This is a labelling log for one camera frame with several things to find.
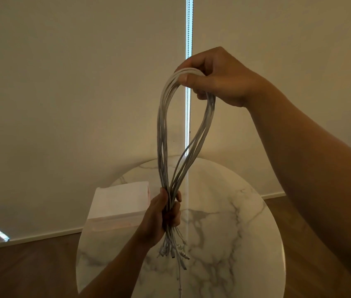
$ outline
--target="left hand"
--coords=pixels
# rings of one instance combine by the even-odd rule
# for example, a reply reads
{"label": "left hand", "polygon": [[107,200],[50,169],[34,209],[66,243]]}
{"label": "left hand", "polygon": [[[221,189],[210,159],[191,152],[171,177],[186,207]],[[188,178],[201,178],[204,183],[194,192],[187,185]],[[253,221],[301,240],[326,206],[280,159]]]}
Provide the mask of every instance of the left hand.
{"label": "left hand", "polygon": [[177,192],[177,201],[174,203],[172,210],[163,213],[167,204],[168,195],[164,188],[155,196],[145,212],[141,224],[138,226],[134,236],[138,241],[146,245],[149,249],[156,245],[164,235],[163,224],[178,226],[181,222],[181,193]]}

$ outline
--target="right hand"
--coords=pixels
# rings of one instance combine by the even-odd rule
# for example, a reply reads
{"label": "right hand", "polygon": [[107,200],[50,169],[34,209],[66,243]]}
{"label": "right hand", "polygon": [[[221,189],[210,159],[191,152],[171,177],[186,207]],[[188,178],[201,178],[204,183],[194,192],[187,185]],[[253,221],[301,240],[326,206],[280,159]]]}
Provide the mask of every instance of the right hand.
{"label": "right hand", "polygon": [[191,56],[176,71],[183,68],[197,68],[206,76],[182,74],[178,82],[206,99],[209,92],[232,106],[247,106],[265,92],[270,84],[265,78],[251,71],[224,48],[217,47]]}

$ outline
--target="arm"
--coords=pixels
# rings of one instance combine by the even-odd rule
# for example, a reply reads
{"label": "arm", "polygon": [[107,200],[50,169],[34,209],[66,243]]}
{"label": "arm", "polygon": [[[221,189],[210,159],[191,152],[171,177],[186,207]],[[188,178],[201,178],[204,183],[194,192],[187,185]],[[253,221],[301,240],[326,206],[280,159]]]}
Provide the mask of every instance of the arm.
{"label": "arm", "polygon": [[287,196],[351,270],[351,148],[221,47],[192,56],[178,69],[185,67],[207,75],[179,77],[199,99],[205,99],[203,91],[208,91],[248,109]]}
{"label": "arm", "polygon": [[171,226],[180,224],[181,194],[178,192],[173,209],[163,215],[167,203],[166,190],[152,199],[137,231],[103,271],[87,285],[79,297],[89,298],[125,298],[131,297],[138,275],[149,249],[156,245],[164,235],[163,221]]}

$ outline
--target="white marble tabletop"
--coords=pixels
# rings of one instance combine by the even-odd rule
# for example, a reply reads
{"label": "white marble tabletop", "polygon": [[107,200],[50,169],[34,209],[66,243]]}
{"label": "white marble tabletop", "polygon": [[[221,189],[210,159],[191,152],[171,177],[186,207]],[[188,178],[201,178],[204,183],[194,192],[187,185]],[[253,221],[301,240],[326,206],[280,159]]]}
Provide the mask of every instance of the white marble tabletop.
{"label": "white marble tabletop", "polygon": [[[178,157],[169,158],[169,175]],[[157,160],[130,170],[113,185],[149,181],[158,194]],[[285,259],[276,222],[261,196],[239,175],[196,159],[180,188],[182,222],[190,257],[181,272],[183,297],[283,297]],[[81,291],[119,253],[136,227],[82,231],[76,278]],[[162,242],[143,263],[133,297],[178,298],[176,261],[158,257]]]}

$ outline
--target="forearm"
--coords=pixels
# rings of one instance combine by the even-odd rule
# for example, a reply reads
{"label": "forearm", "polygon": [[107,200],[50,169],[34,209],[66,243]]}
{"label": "forearm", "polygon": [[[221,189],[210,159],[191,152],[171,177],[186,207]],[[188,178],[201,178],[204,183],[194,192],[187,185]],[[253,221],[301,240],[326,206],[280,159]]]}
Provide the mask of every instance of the forearm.
{"label": "forearm", "polygon": [[118,256],[84,288],[80,297],[131,297],[148,251],[149,247],[132,236]]}
{"label": "forearm", "polygon": [[351,268],[351,148],[269,83],[247,108],[286,194]]}

